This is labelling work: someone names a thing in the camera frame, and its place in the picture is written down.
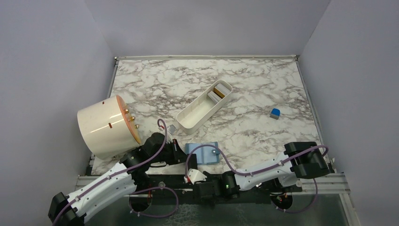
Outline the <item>blue leather card holder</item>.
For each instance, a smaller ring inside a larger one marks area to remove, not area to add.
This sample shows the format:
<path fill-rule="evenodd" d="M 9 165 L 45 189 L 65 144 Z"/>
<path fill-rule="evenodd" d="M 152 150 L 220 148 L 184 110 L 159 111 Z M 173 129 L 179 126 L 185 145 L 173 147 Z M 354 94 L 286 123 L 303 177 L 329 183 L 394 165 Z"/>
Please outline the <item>blue leather card holder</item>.
<path fill-rule="evenodd" d="M 194 148 L 200 146 L 199 143 L 186 143 L 185 153 L 189 154 Z M 197 149 L 194 154 L 196 154 L 198 165 L 211 165 L 218 164 L 220 162 L 219 154 L 220 152 L 210 146 L 205 146 Z"/>

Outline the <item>white oblong plastic tray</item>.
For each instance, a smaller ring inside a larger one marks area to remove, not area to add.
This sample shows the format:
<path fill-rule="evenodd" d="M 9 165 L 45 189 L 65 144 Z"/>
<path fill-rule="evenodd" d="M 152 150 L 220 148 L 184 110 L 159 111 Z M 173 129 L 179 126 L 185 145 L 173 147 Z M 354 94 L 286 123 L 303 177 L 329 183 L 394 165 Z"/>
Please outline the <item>white oblong plastic tray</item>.
<path fill-rule="evenodd" d="M 216 84 L 222 83 L 231 91 L 219 103 L 215 103 L 208 96 L 207 93 Z M 220 108 L 222 108 L 231 98 L 233 87 L 223 80 L 217 80 L 210 85 L 204 92 L 202 92 L 196 99 L 187 105 L 176 116 L 176 121 L 179 128 L 186 134 L 194 133 L 200 126 L 202 126 L 211 116 L 213 116 Z"/>

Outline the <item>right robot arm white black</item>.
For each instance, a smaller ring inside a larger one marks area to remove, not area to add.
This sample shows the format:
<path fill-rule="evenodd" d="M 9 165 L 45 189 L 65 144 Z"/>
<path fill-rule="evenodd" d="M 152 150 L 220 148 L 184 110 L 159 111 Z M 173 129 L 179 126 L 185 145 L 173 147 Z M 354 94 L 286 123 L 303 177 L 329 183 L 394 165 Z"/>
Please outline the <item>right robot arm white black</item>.
<path fill-rule="evenodd" d="M 229 171 L 216 176 L 189 166 L 189 161 L 195 152 L 203 147 L 212 148 L 220 154 Z M 252 167 L 234 169 L 219 147 L 212 144 L 199 145 L 187 156 L 184 181 L 194 185 L 194 191 L 200 193 L 200 199 L 209 197 L 230 199 L 267 181 L 272 181 L 272 187 L 282 192 L 295 184 L 298 179 L 315 179 L 330 173 L 324 160 L 329 151 L 326 145 L 317 145 L 315 142 L 291 142 L 285 144 L 284 148 L 283 153 L 271 160 Z"/>

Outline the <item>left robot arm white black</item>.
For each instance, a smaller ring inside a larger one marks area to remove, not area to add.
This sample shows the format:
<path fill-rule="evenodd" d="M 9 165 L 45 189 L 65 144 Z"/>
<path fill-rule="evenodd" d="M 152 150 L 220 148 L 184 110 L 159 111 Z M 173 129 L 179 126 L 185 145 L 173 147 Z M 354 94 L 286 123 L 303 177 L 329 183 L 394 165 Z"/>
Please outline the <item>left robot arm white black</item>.
<path fill-rule="evenodd" d="M 167 165 L 187 163 L 197 169 L 196 154 L 189 156 L 176 139 L 168 141 L 165 135 L 153 133 L 143 145 L 128 151 L 110 170 L 85 187 L 68 195 L 56 194 L 51 202 L 48 217 L 54 226 L 83 226 L 95 214 L 128 194 L 147 194 L 163 189 L 146 174 L 153 163 Z"/>

